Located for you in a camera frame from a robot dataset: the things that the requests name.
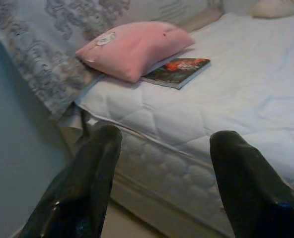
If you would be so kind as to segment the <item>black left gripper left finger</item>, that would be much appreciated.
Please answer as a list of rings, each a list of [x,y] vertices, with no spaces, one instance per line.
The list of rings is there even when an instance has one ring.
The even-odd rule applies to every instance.
[[[20,238],[99,238],[119,159],[122,133],[98,124],[75,159],[51,181]]]

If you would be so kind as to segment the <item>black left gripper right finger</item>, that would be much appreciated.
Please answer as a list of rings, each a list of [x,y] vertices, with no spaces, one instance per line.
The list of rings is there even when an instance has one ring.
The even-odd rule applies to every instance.
[[[210,137],[224,210],[237,238],[294,238],[294,189],[235,131]]]

